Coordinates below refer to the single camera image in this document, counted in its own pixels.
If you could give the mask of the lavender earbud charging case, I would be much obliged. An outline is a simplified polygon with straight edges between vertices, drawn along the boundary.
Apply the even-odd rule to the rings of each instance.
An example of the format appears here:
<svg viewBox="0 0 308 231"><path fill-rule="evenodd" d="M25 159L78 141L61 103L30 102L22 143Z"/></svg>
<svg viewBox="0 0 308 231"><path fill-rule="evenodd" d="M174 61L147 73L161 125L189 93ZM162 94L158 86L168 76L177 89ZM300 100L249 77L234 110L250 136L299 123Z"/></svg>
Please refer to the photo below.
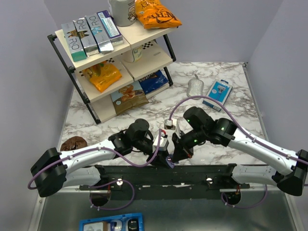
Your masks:
<svg viewBox="0 0 308 231"><path fill-rule="evenodd" d="M172 155L166 157L166 163L170 168L174 168L175 164L172 162Z"/></svg>

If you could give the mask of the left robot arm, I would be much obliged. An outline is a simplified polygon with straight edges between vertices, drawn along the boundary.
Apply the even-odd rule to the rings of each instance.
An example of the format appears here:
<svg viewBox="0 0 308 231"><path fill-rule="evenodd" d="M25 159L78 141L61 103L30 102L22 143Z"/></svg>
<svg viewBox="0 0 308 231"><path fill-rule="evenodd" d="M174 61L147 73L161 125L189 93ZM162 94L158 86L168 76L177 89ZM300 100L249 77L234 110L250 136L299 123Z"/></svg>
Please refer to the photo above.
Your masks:
<svg viewBox="0 0 308 231"><path fill-rule="evenodd" d="M96 145L75 151L46 150L30 169L32 179L28 188L37 190L40 197L51 196L64 187L75 185L102 190L107 179L92 164L117 157L135 167L165 164L168 144L164 130L159 130L154 137L149 131L149 123L137 119L127 129Z"/></svg>

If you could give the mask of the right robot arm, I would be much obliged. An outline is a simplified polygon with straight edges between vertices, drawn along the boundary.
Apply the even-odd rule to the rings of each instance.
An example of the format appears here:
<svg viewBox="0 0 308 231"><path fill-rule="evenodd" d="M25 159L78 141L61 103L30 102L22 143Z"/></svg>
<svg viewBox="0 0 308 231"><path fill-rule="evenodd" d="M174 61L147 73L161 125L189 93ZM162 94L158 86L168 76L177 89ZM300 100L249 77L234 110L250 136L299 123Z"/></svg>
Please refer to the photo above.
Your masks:
<svg viewBox="0 0 308 231"><path fill-rule="evenodd" d="M192 127L188 133L174 133L172 162L192 158L193 149L207 141L230 147L264 162L263 166L234 166L223 174L222 185L228 189L237 184L259 183L277 186L284 193L301 196L308 174L306 150L292 151L276 146L249 133L233 121L213 120L202 108L193 106L183 114Z"/></svg>

